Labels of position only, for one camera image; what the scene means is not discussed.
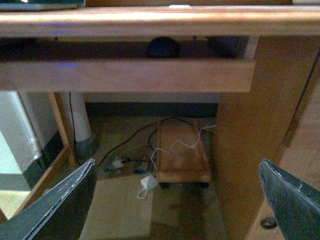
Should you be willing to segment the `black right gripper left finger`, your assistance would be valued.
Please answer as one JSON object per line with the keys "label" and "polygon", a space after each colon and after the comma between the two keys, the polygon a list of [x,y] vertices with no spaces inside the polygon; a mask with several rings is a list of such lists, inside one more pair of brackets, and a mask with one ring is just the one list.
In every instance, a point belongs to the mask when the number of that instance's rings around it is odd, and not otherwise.
{"label": "black right gripper left finger", "polygon": [[91,158],[0,227],[2,240],[78,240],[91,207],[97,165]]}

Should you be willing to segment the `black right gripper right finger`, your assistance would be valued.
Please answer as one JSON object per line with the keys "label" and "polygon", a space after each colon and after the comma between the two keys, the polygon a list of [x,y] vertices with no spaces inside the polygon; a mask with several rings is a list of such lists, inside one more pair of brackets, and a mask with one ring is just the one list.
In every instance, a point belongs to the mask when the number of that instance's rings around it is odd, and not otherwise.
{"label": "black right gripper right finger", "polygon": [[258,174],[264,196],[286,240],[320,238],[320,191],[263,159]]}

